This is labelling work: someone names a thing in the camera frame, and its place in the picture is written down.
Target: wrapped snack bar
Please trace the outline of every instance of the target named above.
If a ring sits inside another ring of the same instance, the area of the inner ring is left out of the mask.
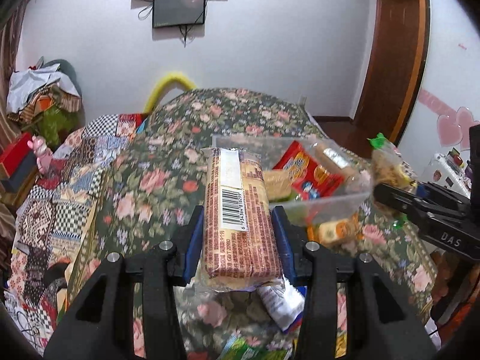
[[[260,159],[246,151],[206,149],[202,283],[254,290],[282,282]]]

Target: yellow pipe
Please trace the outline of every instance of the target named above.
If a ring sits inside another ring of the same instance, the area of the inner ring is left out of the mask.
[[[157,82],[157,85],[155,85],[155,88],[148,97],[147,104],[145,104],[145,109],[143,110],[144,113],[150,114],[153,111],[155,105],[158,102],[159,96],[162,94],[165,88],[172,83],[179,83],[185,88],[186,91],[191,91],[192,89],[196,88],[195,84],[182,73],[169,73],[159,82]]]

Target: bed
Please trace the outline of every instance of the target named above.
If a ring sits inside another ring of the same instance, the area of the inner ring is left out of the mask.
[[[248,90],[189,91],[158,106],[136,133],[142,120],[142,115],[104,115],[75,131],[17,213],[7,306],[40,353],[108,253],[147,250],[188,222],[203,201],[206,162],[200,149],[211,145],[212,134],[325,137],[302,107]],[[359,168],[368,168],[366,161],[351,155]],[[409,222],[399,226],[370,200],[359,208],[358,219],[361,238],[340,251],[372,253],[394,281],[409,287],[410,301],[426,322],[436,269],[416,228]],[[58,274],[58,267],[67,267],[65,274]],[[241,334],[252,347],[291,349],[298,332],[281,333],[256,292],[212,295],[195,287],[193,281],[175,288],[190,360],[216,359],[232,334]],[[63,300],[59,294],[65,292]],[[342,286],[337,300],[341,356],[347,331]],[[212,317],[218,310],[221,320]],[[145,356],[138,286],[133,315],[135,353]]]

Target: pink toy figure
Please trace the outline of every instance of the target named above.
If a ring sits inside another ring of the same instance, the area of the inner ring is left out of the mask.
[[[53,154],[52,150],[49,149],[45,143],[45,138],[35,137],[35,135],[33,135],[32,140],[27,142],[27,146],[33,150],[33,153],[37,157],[38,170],[41,175],[44,175],[49,171]]]

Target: green snack wrapper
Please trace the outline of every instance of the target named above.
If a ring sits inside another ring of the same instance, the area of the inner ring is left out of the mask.
[[[287,360],[290,355],[291,349],[252,347],[241,335],[232,334],[217,360]]]

